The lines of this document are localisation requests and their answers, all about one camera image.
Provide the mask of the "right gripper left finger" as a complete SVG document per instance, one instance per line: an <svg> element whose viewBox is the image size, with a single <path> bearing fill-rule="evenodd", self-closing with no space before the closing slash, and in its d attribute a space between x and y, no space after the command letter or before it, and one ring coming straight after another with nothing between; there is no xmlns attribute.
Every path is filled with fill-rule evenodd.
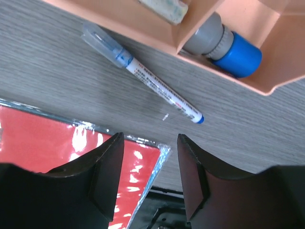
<svg viewBox="0 0 305 229"><path fill-rule="evenodd" d="M0 166L3 229L106 229L113 221L124 135L47 173Z"/></svg>

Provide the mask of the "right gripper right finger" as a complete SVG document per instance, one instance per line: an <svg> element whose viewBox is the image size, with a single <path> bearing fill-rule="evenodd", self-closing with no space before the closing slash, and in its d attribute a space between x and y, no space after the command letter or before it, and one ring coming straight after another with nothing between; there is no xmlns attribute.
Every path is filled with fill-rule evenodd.
<svg viewBox="0 0 305 229"><path fill-rule="evenodd" d="M253 174L177 138L186 218L194 229L302 229L304 166L273 166Z"/></svg>

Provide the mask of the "red A4 folder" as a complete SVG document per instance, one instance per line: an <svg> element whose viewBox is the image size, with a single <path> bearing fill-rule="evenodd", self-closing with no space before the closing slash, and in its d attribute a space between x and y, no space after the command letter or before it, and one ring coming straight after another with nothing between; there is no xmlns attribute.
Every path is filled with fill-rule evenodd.
<svg viewBox="0 0 305 229"><path fill-rule="evenodd" d="M34 172L73 161L114 134L89 122L65 118L37 107L0 101L0 160ZM171 148L125 135L124 156L111 229L127 229L167 161Z"/></svg>

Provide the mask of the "blue and grey marker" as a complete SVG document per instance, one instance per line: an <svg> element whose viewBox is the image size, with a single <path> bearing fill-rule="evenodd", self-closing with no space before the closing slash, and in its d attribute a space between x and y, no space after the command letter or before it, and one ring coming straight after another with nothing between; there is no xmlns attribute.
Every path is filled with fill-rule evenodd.
<svg viewBox="0 0 305 229"><path fill-rule="evenodd" d="M203 55L236 78L253 74L263 57L259 48L222 24L216 12L190 37L183 50Z"/></svg>

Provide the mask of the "blue white pen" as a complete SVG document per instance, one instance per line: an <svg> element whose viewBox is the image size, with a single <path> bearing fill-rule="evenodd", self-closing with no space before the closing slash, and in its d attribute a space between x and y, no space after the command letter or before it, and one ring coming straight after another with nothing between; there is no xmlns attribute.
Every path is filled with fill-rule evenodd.
<svg viewBox="0 0 305 229"><path fill-rule="evenodd" d="M204 122L204 116L198 109L153 74L101 27L92 22L84 23L81 38L108 61L119 68L128 70L167 103L182 112L193 123L201 124Z"/></svg>

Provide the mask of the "small white eraser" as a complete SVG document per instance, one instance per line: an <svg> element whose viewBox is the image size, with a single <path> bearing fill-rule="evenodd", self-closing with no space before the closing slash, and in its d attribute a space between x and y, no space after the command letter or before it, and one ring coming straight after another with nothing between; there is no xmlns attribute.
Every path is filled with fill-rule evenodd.
<svg viewBox="0 0 305 229"><path fill-rule="evenodd" d="M139 0L138 2L173 25L180 24L188 12L188 5L181 0Z"/></svg>

